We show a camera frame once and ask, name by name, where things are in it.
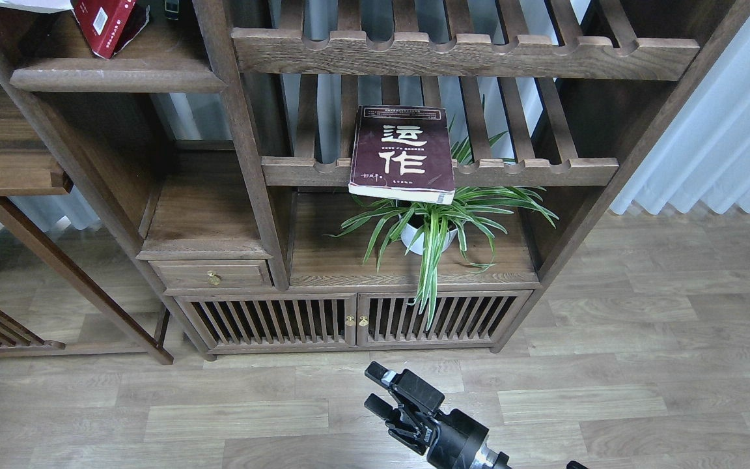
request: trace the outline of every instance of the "white curtain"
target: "white curtain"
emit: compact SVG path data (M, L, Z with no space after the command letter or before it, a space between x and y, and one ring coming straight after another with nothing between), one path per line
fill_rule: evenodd
M610 208L750 213L750 18Z

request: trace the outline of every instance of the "white paper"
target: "white paper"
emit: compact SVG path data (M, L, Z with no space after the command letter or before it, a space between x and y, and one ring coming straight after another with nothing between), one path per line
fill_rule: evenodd
M71 0L0 0L0 7L37 13L66 12L74 9Z

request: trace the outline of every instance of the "drawer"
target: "drawer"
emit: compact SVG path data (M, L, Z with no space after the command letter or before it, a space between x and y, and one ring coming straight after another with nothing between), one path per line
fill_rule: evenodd
M265 261L150 261L149 264L167 290L271 286Z

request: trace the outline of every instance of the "slatted cabinet door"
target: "slatted cabinet door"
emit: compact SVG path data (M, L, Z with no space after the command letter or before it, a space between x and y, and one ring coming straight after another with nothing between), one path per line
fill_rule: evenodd
M354 347L355 294L178 298L212 354Z
M378 348L489 347L517 317L530 291L441 293L428 327L411 294L360 294L357 345Z

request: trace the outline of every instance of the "book cover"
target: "book cover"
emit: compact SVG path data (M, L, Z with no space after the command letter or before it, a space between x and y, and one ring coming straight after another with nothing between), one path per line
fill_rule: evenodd
M112 59L149 22L149 7L136 0L79 0L74 17L93 53Z
M358 107L349 192L450 204L455 190L444 109Z

